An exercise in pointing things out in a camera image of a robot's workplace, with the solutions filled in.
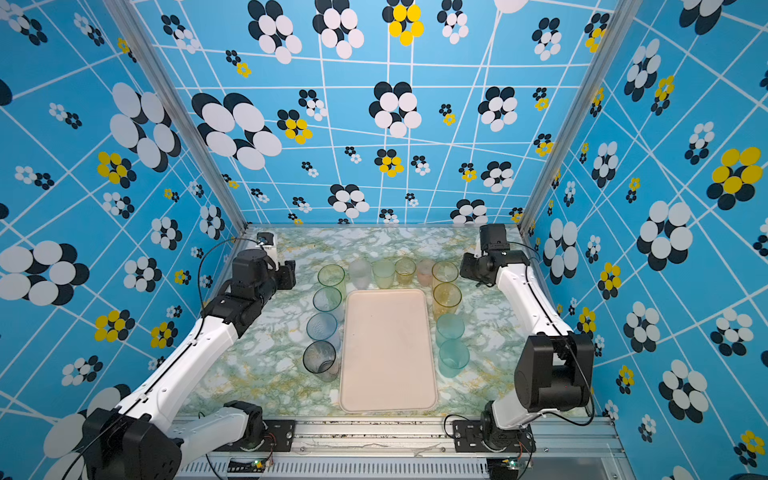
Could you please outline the yellow glass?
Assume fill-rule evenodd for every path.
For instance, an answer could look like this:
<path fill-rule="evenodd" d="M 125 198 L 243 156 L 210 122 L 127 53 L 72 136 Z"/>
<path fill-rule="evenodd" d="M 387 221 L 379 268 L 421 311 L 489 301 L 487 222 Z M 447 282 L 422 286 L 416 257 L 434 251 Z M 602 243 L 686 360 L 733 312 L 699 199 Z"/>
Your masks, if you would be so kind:
<path fill-rule="evenodd" d="M 452 283 L 459 277 L 459 268 L 451 261 L 435 262 L 431 269 L 432 286 L 437 287 L 442 283 Z"/>
<path fill-rule="evenodd" d="M 451 282 L 438 284 L 432 291 L 433 315 L 436 320 L 445 314 L 454 314 L 462 302 L 460 288 Z"/>

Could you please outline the green clear glass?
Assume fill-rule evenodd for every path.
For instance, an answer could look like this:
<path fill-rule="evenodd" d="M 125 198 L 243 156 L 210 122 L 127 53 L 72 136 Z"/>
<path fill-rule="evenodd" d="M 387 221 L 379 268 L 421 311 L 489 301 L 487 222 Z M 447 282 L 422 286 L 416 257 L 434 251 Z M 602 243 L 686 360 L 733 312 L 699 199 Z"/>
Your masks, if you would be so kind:
<path fill-rule="evenodd" d="M 338 290 L 342 298 L 347 293 L 347 275 L 345 269 L 338 264 L 323 266 L 317 275 L 318 282 L 323 287 L 332 287 Z"/>

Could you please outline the frosted pink glass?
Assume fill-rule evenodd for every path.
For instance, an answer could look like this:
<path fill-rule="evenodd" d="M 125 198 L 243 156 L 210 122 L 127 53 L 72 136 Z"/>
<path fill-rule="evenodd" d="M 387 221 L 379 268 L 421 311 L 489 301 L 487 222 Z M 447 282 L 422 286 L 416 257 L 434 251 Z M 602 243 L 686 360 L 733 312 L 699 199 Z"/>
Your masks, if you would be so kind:
<path fill-rule="evenodd" d="M 435 264 L 434 260 L 421 259 L 416 266 L 416 276 L 418 283 L 425 288 L 430 288 L 433 283 L 432 269 Z"/>

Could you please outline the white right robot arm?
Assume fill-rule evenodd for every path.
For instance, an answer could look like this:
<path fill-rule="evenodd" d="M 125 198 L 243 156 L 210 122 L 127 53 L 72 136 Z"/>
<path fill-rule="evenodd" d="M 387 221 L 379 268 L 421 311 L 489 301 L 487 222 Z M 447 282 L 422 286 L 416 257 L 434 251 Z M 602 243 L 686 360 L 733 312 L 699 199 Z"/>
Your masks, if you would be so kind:
<path fill-rule="evenodd" d="M 561 318 L 541 289 L 526 254 L 466 253 L 460 276 L 498 288 L 527 336 L 514 371 L 514 390 L 488 402 L 482 412 L 483 442 L 489 449 L 507 448 L 542 416 L 563 418 L 566 412 L 592 403 L 592 340 Z"/>

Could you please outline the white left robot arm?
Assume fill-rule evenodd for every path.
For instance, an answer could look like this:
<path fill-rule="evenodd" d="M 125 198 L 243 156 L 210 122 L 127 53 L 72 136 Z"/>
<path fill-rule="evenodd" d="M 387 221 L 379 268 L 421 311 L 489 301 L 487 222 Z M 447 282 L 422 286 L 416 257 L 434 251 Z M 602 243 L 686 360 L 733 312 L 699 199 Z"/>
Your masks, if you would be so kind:
<path fill-rule="evenodd" d="M 89 479 L 172 479 L 191 461 L 227 444 L 273 445 L 260 406 L 230 401 L 180 427 L 181 406 L 217 359 L 262 314 L 279 290 L 296 285 L 296 263 L 272 248 L 239 252 L 227 287 L 202 310 L 180 347 L 141 386 L 110 409 L 89 413 L 77 459 Z"/>

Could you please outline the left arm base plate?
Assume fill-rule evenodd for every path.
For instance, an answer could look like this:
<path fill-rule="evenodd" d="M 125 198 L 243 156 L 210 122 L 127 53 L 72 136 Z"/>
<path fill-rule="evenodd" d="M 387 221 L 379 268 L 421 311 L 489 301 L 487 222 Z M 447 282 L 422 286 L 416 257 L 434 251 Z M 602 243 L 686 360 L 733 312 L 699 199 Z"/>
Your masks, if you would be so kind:
<path fill-rule="evenodd" d="M 287 453 L 292 449 L 296 426 L 297 422 L 293 419 L 267 419 L 264 421 L 261 440 L 241 439 L 217 448 L 216 452 Z"/>

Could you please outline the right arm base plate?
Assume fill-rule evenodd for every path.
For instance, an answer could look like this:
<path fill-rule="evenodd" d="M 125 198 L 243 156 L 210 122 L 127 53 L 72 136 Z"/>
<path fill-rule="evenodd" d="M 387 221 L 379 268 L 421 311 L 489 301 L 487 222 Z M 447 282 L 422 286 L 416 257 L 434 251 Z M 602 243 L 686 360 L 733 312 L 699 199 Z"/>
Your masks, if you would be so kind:
<path fill-rule="evenodd" d="M 530 427 L 500 430 L 481 420 L 453 419 L 448 433 L 456 453 L 517 455 L 534 453 L 537 449 Z"/>

